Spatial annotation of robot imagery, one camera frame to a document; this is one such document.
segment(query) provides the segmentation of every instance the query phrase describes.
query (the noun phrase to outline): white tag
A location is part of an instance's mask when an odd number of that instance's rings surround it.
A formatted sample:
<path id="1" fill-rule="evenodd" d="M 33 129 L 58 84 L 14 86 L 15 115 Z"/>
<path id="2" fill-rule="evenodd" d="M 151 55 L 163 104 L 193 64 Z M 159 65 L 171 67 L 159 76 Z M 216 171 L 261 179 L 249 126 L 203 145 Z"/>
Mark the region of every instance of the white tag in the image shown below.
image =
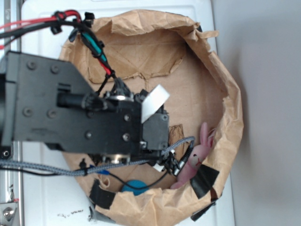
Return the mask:
<path id="1" fill-rule="evenodd" d="M 167 101 L 169 93 L 161 86 L 157 85 L 143 100 L 141 123 L 148 120 Z"/>

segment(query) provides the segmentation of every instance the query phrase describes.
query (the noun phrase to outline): black tape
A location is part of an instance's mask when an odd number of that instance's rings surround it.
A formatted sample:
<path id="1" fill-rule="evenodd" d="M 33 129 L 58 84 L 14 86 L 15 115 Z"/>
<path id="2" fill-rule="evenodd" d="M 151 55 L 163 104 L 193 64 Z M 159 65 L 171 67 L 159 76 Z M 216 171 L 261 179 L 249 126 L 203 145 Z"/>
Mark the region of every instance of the black tape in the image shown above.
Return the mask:
<path id="1" fill-rule="evenodd" d="M 201 165 L 195 177 L 190 180 L 191 186 L 199 199 L 204 197 L 211 190 L 218 174 L 219 171 Z"/>
<path id="2" fill-rule="evenodd" d="M 88 221 L 91 221 L 92 219 L 95 219 L 95 220 L 100 220 L 100 221 L 103 221 L 103 222 L 116 224 L 116 222 L 114 220 L 112 220 L 111 218 L 107 217 L 106 215 L 104 215 L 100 212 L 97 212 L 95 210 L 95 205 L 93 203 L 91 205 L 92 205 L 92 207 L 89 206 L 90 216 L 88 218 Z"/>
<path id="3" fill-rule="evenodd" d="M 201 25 L 197 28 L 199 32 L 203 32 Z"/>
<path id="4" fill-rule="evenodd" d="M 210 207 L 215 206 L 215 202 L 211 203 L 209 206 L 207 206 L 206 208 L 200 210 L 199 212 L 194 213 L 190 218 L 193 221 L 197 221 L 201 216 L 203 216 L 203 214 L 205 214 L 207 212 L 207 210 L 210 209 Z"/>
<path id="5" fill-rule="evenodd" d="M 89 198 L 94 204 L 109 210 L 116 194 L 114 192 L 101 189 L 99 185 L 99 180 L 95 180 Z"/>

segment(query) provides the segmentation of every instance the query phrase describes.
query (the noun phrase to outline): screw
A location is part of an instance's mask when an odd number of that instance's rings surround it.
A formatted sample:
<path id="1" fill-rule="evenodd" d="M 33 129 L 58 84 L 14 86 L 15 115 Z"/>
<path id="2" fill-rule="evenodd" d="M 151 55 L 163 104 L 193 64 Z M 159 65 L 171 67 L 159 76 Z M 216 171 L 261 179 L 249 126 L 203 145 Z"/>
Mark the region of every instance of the screw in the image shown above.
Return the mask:
<path id="1" fill-rule="evenodd" d="M 168 115 L 167 114 L 162 115 L 162 120 L 167 121 L 168 120 Z"/>
<path id="2" fill-rule="evenodd" d="M 87 112 L 87 116 L 88 116 L 88 118 L 92 118 L 92 117 L 93 117 L 93 115 L 94 115 L 94 112 Z"/>
<path id="3" fill-rule="evenodd" d="M 124 141 L 129 141 L 130 140 L 130 135 L 128 133 L 125 133 L 124 135 L 122 135 L 122 138 Z"/>
<path id="4" fill-rule="evenodd" d="M 37 64 L 34 61 L 28 61 L 27 62 L 27 67 L 30 70 L 35 70 L 37 68 Z"/>
<path id="5" fill-rule="evenodd" d="M 33 110 L 30 107 L 25 107 L 23 109 L 23 115 L 26 117 L 31 117 L 33 115 Z"/>
<path id="6" fill-rule="evenodd" d="M 54 119 L 54 118 L 56 117 L 56 111 L 53 110 L 53 109 L 48 110 L 48 111 L 47 111 L 47 116 L 48 116 L 48 118 L 50 118 L 50 119 Z"/>
<path id="7" fill-rule="evenodd" d="M 51 72 L 53 74 L 57 74 L 57 73 L 59 73 L 60 68 L 58 66 L 56 66 L 56 65 L 52 65 L 51 68 L 50 68 L 50 70 L 51 70 Z"/>
<path id="8" fill-rule="evenodd" d="M 10 207 L 7 207 L 4 211 L 3 211 L 3 216 L 10 221 L 14 215 L 14 210 Z"/>
<path id="9" fill-rule="evenodd" d="M 163 149 L 165 149 L 165 148 L 167 148 L 167 143 L 163 142 L 163 143 L 161 144 L 161 146 L 162 146 Z"/>
<path id="10" fill-rule="evenodd" d="M 4 152 L 3 152 L 3 156 L 4 156 L 4 157 L 8 157 L 8 156 L 9 156 L 9 151 L 7 151 L 7 150 L 4 151 Z"/>
<path id="11" fill-rule="evenodd" d="M 92 133 L 91 133 L 90 131 L 87 131 L 87 132 L 85 133 L 85 137 L 86 137 L 87 139 L 91 139 L 91 138 L 92 138 Z"/>
<path id="12" fill-rule="evenodd" d="M 146 148 L 146 142 L 145 141 L 140 141 L 141 148 Z"/>
<path id="13" fill-rule="evenodd" d="M 130 116 L 129 114 L 126 114 L 126 115 L 124 116 L 124 120 L 125 120 L 125 121 L 131 121 L 131 116 Z"/>

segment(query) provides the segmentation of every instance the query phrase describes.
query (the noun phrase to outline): white wall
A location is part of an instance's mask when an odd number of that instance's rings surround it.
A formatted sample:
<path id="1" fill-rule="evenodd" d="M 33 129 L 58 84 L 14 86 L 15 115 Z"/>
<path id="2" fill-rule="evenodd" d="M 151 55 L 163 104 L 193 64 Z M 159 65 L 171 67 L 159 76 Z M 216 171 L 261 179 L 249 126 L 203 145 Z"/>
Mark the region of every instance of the white wall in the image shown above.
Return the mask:
<path id="1" fill-rule="evenodd" d="M 237 226 L 301 225 L 301 1 L 213 0 L 217 49 L 243 97 Z"/>

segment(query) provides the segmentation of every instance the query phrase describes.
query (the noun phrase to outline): cable tie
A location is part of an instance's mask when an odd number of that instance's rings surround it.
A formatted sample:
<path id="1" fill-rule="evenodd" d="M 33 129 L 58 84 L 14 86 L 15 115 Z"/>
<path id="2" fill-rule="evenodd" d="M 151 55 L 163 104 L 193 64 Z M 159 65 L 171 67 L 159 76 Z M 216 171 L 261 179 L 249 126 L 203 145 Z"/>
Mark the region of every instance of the cable tie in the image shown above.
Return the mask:
<path id="1" fill-rule="evenodd" d="M 56 11 L 53 15 L 56 17 L 57 21 L 59 22 L 67 18 L 65 12 Z"/>

